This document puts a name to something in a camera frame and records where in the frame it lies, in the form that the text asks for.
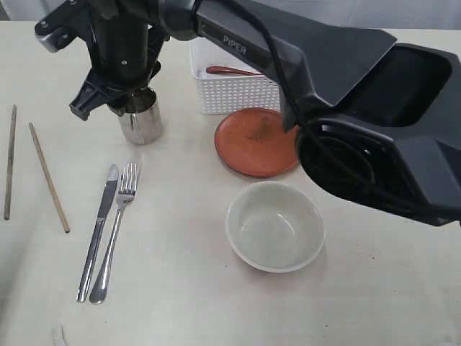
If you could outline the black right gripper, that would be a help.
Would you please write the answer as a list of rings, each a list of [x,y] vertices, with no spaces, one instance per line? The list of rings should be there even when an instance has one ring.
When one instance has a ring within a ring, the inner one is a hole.
[[[87,121],[92,110],[107,103],[105,88],[116,91],[145,86],[155,74],[166,33],[158,22],[157,1],[88,1],[93,35],[91,70],[70,111]],[[118,117],[148,109],[143,92],[126,94],[107,104]]]

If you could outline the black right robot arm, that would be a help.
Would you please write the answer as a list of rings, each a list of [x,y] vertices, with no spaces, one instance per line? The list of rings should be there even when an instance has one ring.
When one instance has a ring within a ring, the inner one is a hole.
[[[167,37],[209,40],[279,87],[306,174],[325,191],[441,226],[460,219],[460,59],[376,29],[326,25],[254,1],[71,1],[91,73],[87,119],[156,71]]]

